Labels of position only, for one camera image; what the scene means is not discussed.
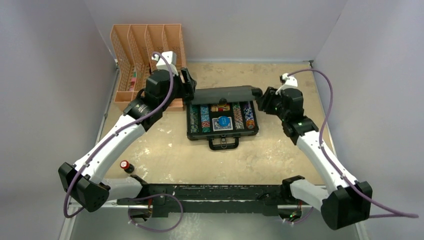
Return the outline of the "black poker chip case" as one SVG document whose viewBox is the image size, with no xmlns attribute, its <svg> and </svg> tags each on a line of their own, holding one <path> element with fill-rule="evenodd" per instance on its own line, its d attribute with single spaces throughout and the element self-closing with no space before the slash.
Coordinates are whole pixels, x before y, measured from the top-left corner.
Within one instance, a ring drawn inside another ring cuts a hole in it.
<svg viewBox="0 0 424 240">
<path fill-rule="evenodd" d="M 212 151 L 225 151 L 236 149 L 239 146 L 240 138 L 255 136 L 259 132 L 259 124 L 256 117 L 254 101 L 256 100 L 256 96 L 261 96 L 262 94 L 263 92 L 260 88 L 251 85 L 197 89 L 194 94 L 194 99 L 186 103 L 187 138 L 190 141 L 208 141 L 209 148 Z M 254 129 L 247 129 L 246 127 L 246 119 L 243 112 L 243 106 L 245 102 L 250 102 L 250 105 L 252 107 L 252 112 L 255 121 Z M 240 104 L 244 129 L 237 130 L 235 127 L 232 103 Z M 211 112 L 211 105 L 216 104 L 230 104 L 230 111 Z M 190 105 L 194 105 L 198 108 L 199 133 L 191 133 L 190 130 Z M 208 105 L 209 107 L 209 120 L 211 132 L 202 133 L 200 105 Z M 233 130 L 213 131 L 212 119 L 219 118 L 220 116 L 231 117 Z"/>
</svg>

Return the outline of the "blue card deck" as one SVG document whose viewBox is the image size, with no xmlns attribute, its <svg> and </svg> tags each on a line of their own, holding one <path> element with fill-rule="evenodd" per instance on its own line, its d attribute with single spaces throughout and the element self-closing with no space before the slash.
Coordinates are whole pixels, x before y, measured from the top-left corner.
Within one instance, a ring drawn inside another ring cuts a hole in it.
<svg viewBox="0 0 424 240">
<path fill-rule="evenodd" d="M 212 119 L 212 130 L 219 131 L 232 131 L 234 129 L 232 118 L 230 116 L 220 116 Z"/>
</svg>

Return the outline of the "blue round button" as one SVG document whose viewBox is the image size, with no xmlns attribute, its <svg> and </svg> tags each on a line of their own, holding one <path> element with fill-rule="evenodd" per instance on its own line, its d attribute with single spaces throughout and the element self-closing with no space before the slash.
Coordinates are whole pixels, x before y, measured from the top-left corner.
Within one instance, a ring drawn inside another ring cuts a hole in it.
<svg viewBox="0 0 424 240">
<path fill-rule="evenodd" d="M 218 118 L 218 125 L 222 128 L 225 128 L 225 129 L 230 128 L 231 123 L 232 123 L 231 118 L 228 116 L 220 116 Z"/>
</svg>

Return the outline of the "red gold card deck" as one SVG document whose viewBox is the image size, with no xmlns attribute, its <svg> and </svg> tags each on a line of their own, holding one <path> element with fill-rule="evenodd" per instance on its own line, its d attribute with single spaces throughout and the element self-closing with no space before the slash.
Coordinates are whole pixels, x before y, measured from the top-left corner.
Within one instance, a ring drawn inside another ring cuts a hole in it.
<svg viewBox="0 0 424 240">
<path fill-rule="evenodd" d="M 231 110 L 231 105 L 226 104 L 213 104 L 210 106 L 211 112 L 226 112 Z"/>
</svg>

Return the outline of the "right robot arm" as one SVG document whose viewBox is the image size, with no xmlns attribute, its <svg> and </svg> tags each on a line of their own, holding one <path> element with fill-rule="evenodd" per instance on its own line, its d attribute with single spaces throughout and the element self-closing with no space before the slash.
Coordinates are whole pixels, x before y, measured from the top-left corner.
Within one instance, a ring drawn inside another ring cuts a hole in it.
<svg viewBox="0 0 424 240">
<path fill-rule="evenodd" d="M 338 230 L 370 218 L 373 189 L 359 182 L 338 160 L 321 139 L 317 125 L 304 114 L 304 98 L 300 90 L 278 90 L 268 87 L 256 100 L 258 109 L 281 120 L 285 135 L 309 159 L 326 186 L 322 189 L 298 175 L 286 178 L 281 184 L 280 196 L 288 204 L 296 200 L 320 211 L 327 226 Z"/>
</svg>

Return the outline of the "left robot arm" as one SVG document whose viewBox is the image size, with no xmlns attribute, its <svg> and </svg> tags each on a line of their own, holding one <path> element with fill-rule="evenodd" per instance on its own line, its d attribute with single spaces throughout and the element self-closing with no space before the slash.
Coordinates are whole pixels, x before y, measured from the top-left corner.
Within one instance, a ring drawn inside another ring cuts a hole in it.
<svg viewBox="0 0 424 240">
<path fill-rule="evenodd" d="M 59 167 L 60 181 L 66 191 L 65 217 L 72 217 L 68 213 L 70 199 L 88 212 L 111 200 L 131 199 L 138 205 L 148 201 L 149 191 L 140 177 L 106 179 L 105 175 L 121 154 L 162 118 L 174 99 L 192 100 L 196 84 L 186 67 L 178 73 L 163 69 L 151 73 L 145 88 L 137 93 L 97 145 L 75 163 L 65 162 Z"/>
</svg>

